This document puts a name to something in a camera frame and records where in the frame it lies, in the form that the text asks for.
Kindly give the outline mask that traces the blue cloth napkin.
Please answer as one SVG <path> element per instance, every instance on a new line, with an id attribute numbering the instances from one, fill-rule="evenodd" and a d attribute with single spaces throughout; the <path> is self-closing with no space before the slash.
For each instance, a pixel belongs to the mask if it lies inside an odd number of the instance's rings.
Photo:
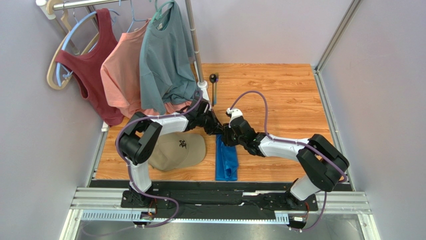
<path id="1" fill-rule="evenodd" d="M 215 138 L 215 180 L 233 182 L 237 181 L 239 161 L 235 146 L 226 146 L 222 141 L 222 135 Z"/>

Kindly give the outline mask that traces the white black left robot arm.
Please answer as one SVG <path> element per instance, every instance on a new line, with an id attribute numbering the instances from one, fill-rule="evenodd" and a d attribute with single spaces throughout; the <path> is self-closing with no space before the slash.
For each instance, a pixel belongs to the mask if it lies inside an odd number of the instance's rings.
<path id="1" fill-rule="evenodd" d="M 116 139 L 116 149 L 125 160 L 130 187 L 144 194 L 151 186 L 149 168 L 162 172 L 195 166 L 206 156 L 206 142 L 200 134 L 220 135 L 224 127 L 205 99 L 194 100 L 167 115 L 136 112 Z"/>

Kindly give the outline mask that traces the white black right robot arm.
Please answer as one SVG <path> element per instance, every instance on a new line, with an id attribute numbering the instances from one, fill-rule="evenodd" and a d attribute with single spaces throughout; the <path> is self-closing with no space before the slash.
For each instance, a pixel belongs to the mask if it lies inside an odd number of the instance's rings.
<path id="1" fill-rule="evenodd" d="M 279 157 L 298 162 L 305 175 L 287 191 L 298 201 L 317 192 L 332 192 L 337 183 L 346 180 L 350 163 L 323 135 L 293 139 L 255 131 L 242 116 L 223 124 L 222 141 L 227 146 L 243 146 L 253 156 Z"/>

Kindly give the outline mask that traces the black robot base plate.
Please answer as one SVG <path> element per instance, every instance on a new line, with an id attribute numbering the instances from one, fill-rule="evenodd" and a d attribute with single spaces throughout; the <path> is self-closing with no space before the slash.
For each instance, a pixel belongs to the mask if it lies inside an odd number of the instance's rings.
<path id="1" fill-rule="evenodd" d="M 290 201 L 286 192 L 243 192 L 236 190 L 158 190 L 149 191 L 147 197 L 135 190 L 125 190 L 120 206 L 122 208 L 157 208 L 171 209 L 176 205 L 169 199 L 176 200 L 180 206 L 255 206 L 258 209 L 272 211 L 317 211 L 316 197 L 311 195 L 304 202 Z"/>

